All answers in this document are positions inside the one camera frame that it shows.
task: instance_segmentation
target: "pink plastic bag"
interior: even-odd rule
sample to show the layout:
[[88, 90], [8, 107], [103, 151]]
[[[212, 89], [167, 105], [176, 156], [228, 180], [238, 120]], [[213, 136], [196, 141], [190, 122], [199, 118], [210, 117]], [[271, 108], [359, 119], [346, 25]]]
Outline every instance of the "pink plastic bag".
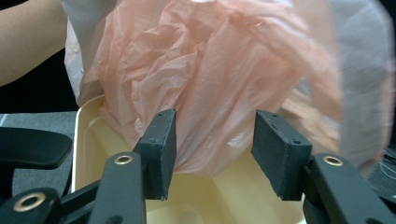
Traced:
[[[85, 0], [77, 5], [84, 2], [103, 4]], [[349, 87], [343, 86], [349, 76], [340, 56], [345, 48], [336, 41], [343, 32], [332, 21], [334, 4], [340, 3], [319, 2], [327, 17], [315, 25], [309, 20], [315, 10], [302, 1], [120, 0], [106, 3], [102, 14], [88, 22], [81, 15], [94, 10], [78, 12], [75, 3], [64, 1], [73, 25], [65, 64], [72, 84], [77, 82], [78, 102], [104, 93], [103, 118], [131, 146], [157, 112], [175, 108], [177, 173], [215, 175], [236, 160], [251, 144], [256, 109], [282, 113], [313, 142], [315, 153], [341, 153], [360, 167], [386, 143], [390, 68], [375, 67], [381, 75], [375, 81], [382, 86], [364, 87], [385, 98], [373, 97], [375, 107], [363, 109], [363, 116], [375, 114], [371, 118], [378, 121], [372, 128], [375, 148], [367, 153], [358, 147], [356, 153], [364, 155], [354, 160], [348, 152], [356, 150], [343, 145], [340, 133], [355, 131], [346, 125], [353, 126], [349, 115], [356, 108], [348, 111], [345, 103], [359, 101], [361, 92], [348, 97]], [[320, 25], [328, 29], [316, 30]], [[86, 27], [92, 30], [88, 35]], [[320, 35], [323, 31], [330, 36]], [[390, 47], [381, 50], [390, 62]]]

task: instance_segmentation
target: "white plastic bag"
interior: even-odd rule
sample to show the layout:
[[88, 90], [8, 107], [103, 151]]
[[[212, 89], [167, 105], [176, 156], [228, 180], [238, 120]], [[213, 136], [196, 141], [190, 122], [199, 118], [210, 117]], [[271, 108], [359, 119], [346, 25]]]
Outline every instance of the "white plastic bag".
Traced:
[[175, 108], [176, 172], [215, 175], [236, 160], [251, 144], [256, 109], [285, 116], [314, 153], [340, 153], [357, 167], [387, 143], [392, 43], [372, 1], [64, 0], [64, 8], [78, 102], [103, 92], [103, 118], [131, 146], [157, 112]]

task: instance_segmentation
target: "person's arm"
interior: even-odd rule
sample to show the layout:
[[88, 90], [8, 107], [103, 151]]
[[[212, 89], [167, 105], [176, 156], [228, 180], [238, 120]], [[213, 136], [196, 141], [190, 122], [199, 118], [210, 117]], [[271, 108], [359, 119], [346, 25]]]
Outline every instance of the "person's arm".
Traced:
[[29, 0], [1, 10], [0, 86], [22, 77], [64, 48], [66, 24], [60, 0]]

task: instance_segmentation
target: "cream plastic tray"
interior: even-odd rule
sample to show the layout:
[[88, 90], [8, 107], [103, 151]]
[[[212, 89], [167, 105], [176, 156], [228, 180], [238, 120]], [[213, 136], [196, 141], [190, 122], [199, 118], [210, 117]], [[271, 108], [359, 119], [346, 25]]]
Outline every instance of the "cream plastic tray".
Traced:
[[[72, 191], [101, 178], [106, 159], [131, 147], [99, 115], [102, 96], [78, 111]], [[174, 175], [165, 202], [147, 200], [148, 224], [263, 224], [304, 220], [300, 202], [282, 202], [249, 150], [216, 177]]]

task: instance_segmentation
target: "metal grommet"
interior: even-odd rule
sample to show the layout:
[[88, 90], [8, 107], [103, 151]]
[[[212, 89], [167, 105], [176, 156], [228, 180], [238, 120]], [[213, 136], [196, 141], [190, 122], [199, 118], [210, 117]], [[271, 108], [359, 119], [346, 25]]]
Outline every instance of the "metal grommet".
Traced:
[[[26, 204], [26, 202], [31, 199], [35, 199], [35, 201]], [[14, 210], [16, 212], [29, 211], [38, 207], [40, 204], [44, 202], [44, 200], [46, 200], [46, 195], [44, 193], [41, 192], [31, 193], [19, 199], [14, 205]]]
[[117, 157], [117, 158], [114, 160], [114, 162], [115, 162], [116, 164], [118, 164], [118, 165], [123, 165], [123, 164], [126, 164], [126, 163], [131, 162], [132, 159], [133, 159], [132, 156], [123, 155], [123, 156]]
[[330, 165], [333, 165], [333, 166], [342, 166], [342, 165], [344, 165], [344, 163], [340, 159], [337, 159], [337, 158], [331, 157], [331, 156], [323, 157], [323, 160], [326, 161], [327, 163], [329, 163]]

